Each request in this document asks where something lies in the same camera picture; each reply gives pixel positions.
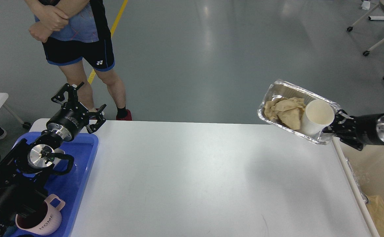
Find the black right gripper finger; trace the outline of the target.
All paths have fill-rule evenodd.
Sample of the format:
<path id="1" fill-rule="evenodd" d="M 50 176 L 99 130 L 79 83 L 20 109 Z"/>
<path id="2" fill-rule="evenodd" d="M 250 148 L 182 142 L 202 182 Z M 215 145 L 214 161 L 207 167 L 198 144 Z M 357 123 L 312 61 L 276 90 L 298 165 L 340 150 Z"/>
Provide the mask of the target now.
<path id="1" fill-rule="evenodd" d="M 356 117 L 348 115 L 344 110 L 340 109 L 335 114 L 333 130 L 356 130 Z"/>
<path id="2" fill-rule="evenodd" d="M 324 134 L 333 134 L 333 136 L 338 137 L 342 143 L 356 150 L 361 151 L 365 147 L 365 144 L 363 144 L 360 139 L 356 137 L 356 134 L 351 129 L 325 128 L 322 132 Z"/>

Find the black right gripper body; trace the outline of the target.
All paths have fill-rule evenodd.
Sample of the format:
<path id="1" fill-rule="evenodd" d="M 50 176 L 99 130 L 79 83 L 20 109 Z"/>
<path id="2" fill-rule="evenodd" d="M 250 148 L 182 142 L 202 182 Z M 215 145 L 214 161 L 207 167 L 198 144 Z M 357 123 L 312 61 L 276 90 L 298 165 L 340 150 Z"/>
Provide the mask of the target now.
<path id="1" fill-rule="evenodd" d="M 366 145 L 384 145 L 384 114 L 372 114 L 353 119 L 354 141 L 352 147 L 365 147 Z"/>

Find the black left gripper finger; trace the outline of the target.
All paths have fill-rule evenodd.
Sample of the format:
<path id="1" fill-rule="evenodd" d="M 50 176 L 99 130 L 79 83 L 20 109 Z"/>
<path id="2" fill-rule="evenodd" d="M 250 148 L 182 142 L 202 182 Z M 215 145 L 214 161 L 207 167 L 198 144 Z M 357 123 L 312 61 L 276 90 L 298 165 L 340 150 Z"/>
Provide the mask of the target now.
<path id="1" fill-rule="evenodd" d="M 78 100 L 78 90 L 84 85 L 81 82 L 78 85 L 64 84 L 54 96 L 51 101 L 59 104 L 61 109 L 68 109 L 72 111 L 82 109 L 83 105 Z"/>
<path id="2" fill-rule="evenodd" d="M 100 127 L 105 123 L 106 118 L 104 117 L 103 111 L 106 108 L 107 104 L 103 104 L 99 107 L 96 112 L 87 112 L 86 116 L 91 119 L 94 118 L 96 123 L 88 123 L 86 126 L 87 132 L 89 134 L 95 133 L 100 129 Z"/>

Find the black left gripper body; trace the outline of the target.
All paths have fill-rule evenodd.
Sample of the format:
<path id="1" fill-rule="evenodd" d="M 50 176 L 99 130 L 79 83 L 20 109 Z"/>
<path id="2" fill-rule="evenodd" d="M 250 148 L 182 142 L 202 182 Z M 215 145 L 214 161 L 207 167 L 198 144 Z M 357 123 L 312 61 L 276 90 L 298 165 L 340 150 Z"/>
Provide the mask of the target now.
<path id="1" fill-rule="evenodd" d="M 73 141 L 79 132 L 89 123 L 88 110 L 59 110 L 47 123 L 47 130 L 59 136 L 64 142 Z"/>

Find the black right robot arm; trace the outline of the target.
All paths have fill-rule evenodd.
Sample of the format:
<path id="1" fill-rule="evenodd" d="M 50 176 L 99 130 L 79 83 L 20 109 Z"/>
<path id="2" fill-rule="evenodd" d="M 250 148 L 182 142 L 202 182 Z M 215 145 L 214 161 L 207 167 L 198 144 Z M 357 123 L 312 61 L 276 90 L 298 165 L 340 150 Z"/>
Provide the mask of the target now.
<path id="1" fill-rule="evenodd" d="M 384 146 L 384 113 L 356 117 L 339 110 L 333 122 L 322 132 L 333 134 L 342 143 L 359 151 L 366 145 Z"/>

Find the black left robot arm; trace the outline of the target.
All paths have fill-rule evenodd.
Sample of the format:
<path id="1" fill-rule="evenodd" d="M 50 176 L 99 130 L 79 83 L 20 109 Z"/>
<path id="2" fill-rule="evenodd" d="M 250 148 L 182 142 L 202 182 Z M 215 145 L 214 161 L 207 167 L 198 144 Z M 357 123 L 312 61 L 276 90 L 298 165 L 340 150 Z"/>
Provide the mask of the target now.
<path id="1" fill-rule="evenodd" d="M 0 162 L 0 237 L 14 225 L 16 215 L 28 217 L 40 209 L 48 196 L 45 186 L 52 175 L 68 174 L 75 163 L 70 154 L 57 150 L 73 141 L 82 129 L 96 132 L 106 121 L 103 104 L 90 112 L 79 100 L 78 85 L 64 84 L 51 98 L 60 104 L 46 129 L 32 142 L 21 138 Z"/>

